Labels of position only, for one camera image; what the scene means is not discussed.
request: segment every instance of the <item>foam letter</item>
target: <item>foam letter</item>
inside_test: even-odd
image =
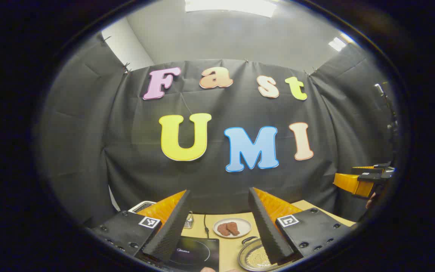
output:
[[[285,79],[285,82],[290,85],[292,94],[297,100],[305,100],[307,98],[307,94],[302,93],[302,90],[300,89],[300,87],[304,86],[303,82],[298,81],[294,76],[288,77],[287,79]]]
[[[269,76],[259,76],[256,81],[258,82],[258,90],[264,97],[277,98],[279,95],[278,88],[275,87],[276,81]]]
[[[294,123],[289,126],[289,128],[295,134],[296,141],[296,154],[295,160],[302,161],[313,157],[313,151],[310,150],[310,143],[308,141],[307,135],[307,123]]]
[[[160,85],[164,85],[164,88],[169,88],[172,84],[172,80],[174,76],[179,76],[181,74],[181,68],[174,67],[163,70],[156,70],[149,73],[150,74],[150,83],[149,88],[147,89],[147,93],[143,95],[144,100],[161,98],[164,96],[164,92],[160,90]]]
[[[199,85],[203,88],[214,88],[216,86],[226,88],[233,84],[233,80],[229,78],[228,69],[224,67],[205,69],[202,75],[204,77],[199,81]]]
[[[259,168],[267,169],[278,166],[279,162],[276,159],[275,151],[275,135],[277,132],[276,127],[264,126],[259,130],[256,140],[252,143],[242,127],[226,129],[224,135],[228,136],[230,146],[230,162],[226,166],[226,171],[240,172],[244,170],[245,166],[240,160],[241,155],[243,155],[249,169],[254,168],[259,154],[261,154],[261,160],[258,163]]]
[[[193,161],[201,157],[207,148],[207,122],[211,115],[196,113],[189,117],[194,122],[194,145],[190,148],[179,146],[179,124],[184,118],[181,115],[166,115],[159,119],[162,125],[160,147],[169,159],[175,161]]]

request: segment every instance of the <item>black curtain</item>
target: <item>black curtain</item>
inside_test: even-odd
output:
[[[115,213],[100,161],[122,74],[101,34],[94,36],[62,67],[36,126],[41,176],[70,215],[89,225]]]
[[[201,72],[215,66],[226,67],[234,83],[201,88]],[[180,67],[182,73],[164,97],[143,100],[149,72],[171,67]],[[278,98],[261,96],[256,82],[260,75],[275,79]],[[304,83],[307,100],[292,96],[285,83],[291,76]],[[288,202],[304,199],[356,221],[365,201],[336,188],[333,177],[352,166],[390,160],[390,114],[374,87],[385,81],[373,60],[352,45],[311,76],[244,60],[171,62],[124,74],[98,36],[69,60],[48,95],[39,128],[43,172],[68,211],[89,226],[114,213],[108,185],[122,209],[190,189],[193,212],[248,212],[247,188],[255,186]],[[160,147],[159,118],[183,116],[179,143],[186,148],[194,142],[189,121],[194,113],[212,116],[207,151],[190,162],[167,158]],[[293,157],[296,144],[288,126],[295,122],[309,125],[311,159]],[[223,133],[236,126],[252,141],[261,127],[276,127],[279,166],[226,172],[229,142]]]

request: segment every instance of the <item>black induction cooker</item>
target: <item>black induction cooker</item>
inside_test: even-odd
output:
[[[219,239],[181,236],[176,249],[167,262],[144,255],[140,250],[136,258],[169,272],[200,272],[203,267],[219,271]]]

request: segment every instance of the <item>table surface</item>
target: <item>table surface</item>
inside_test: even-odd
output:
[[[310,208],[318,208],[311,203],[306,202],[305,200],[301,200],[292,205],[296,206],[301,210],[307,210]],[[333,217],[338,222],[350,227],[355,222],[349,221],[347,219],[340,218],[336,215],[333,215],[326,210],[320,209],[326,214]],[[240,238],[223,238],[218,236],[213,231],[214,223],[221,219],[225,218],[243,218],[251,223],[251,231],[242,236]],[[251,212],[245,213],[234,213],[231,215],[206,215],[206,226],[209,229],[209,238],[218,238],[219,239],[219,271],[226,272],[231,269],[237,269],[238,271],[247,272],[247,270],[243,269],[238,263],[238,253],[243,248],[241,241],[250,236],[259,237],[258,229],[256,228],[256,222],[254,221],[253,214]],[[196,238],[207,238],[206,232],[204,231],[204,215],[194,215],[194,225],[191,229],[183,229],[181,235],[190,236]]]

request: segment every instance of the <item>cooked meat slice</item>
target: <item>cooked meat slice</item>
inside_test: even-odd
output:
[[[226,229],[234,236],[239,234],[238,225],[236,224],[236,222],[229,222],[228,224],[226,224]]]
[[[226,223],[217,226],[217,231],[219,231],[224,236],[229,236],[231,233],[226,229]]]

